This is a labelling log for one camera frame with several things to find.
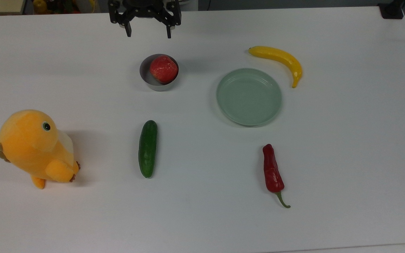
yellow plush toy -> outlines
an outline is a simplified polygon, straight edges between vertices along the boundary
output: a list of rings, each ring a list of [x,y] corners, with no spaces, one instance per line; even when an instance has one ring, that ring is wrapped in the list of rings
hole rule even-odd
[[[72,182],[80,169],[69,136],[37,110],[19,111],[6,120],[0,130],[0,157],[29,173],[40,189],[45,180]]]

yellow banana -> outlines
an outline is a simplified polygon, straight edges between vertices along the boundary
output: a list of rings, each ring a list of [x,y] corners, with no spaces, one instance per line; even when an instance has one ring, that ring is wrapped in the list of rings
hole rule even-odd
[[[298,81],[302,76],[302,67],[293,55],[277,48],[260,45],[249,48],[248,52],[253,56],[275,60],[284,64],[290,69],[291,74],[293,75],[293,85],[291,85],[291,87],[295,88],[296,85],[298,85]]]

green plate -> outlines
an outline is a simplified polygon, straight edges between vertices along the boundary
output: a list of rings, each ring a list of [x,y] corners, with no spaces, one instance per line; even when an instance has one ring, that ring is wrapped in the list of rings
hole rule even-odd
[[[278,83],[257,69],[237,69],[228,73],[217,88],[222,112],[240,125],[262,125],[279,111],[282,94]]]

green cucumber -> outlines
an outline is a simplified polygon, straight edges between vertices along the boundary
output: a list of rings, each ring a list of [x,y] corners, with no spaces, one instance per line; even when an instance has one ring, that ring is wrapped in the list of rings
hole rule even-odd
[[[142,175],[150,178],[154,172],[157,148],[157,124],[154,120],[148,120],[143,125],[139,144],[139,165]]]

red chili pepper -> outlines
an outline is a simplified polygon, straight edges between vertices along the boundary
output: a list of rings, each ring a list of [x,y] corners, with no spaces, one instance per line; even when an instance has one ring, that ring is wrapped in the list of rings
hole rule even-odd
[[[279,201],[285,208],[290,208],[290,206],[286,205],[282,200],[281,191],[284,189],[284,182],[278,171],[275,150],[271,144],[267,144],[263,147],[262,151],[264,156],[263,171],[265,173],[266,188],[278,196]]]

